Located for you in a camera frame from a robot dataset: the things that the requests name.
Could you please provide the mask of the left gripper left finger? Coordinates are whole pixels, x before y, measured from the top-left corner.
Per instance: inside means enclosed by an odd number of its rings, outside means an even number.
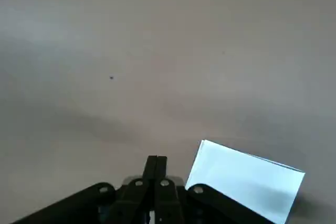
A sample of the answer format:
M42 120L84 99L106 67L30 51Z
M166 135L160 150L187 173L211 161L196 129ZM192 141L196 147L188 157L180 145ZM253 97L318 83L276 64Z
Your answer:
M149 156L143 175L119 189L97 183L14 223L132 223L149 191L156 163L157 157Z

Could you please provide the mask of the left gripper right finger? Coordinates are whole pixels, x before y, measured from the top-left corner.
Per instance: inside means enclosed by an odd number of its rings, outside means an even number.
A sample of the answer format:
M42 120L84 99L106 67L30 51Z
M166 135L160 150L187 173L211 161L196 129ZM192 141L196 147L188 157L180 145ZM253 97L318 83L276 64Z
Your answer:
M166 156L156 157L154 211L159 223L272 223L261 214L205 185L189 189L166 176Z

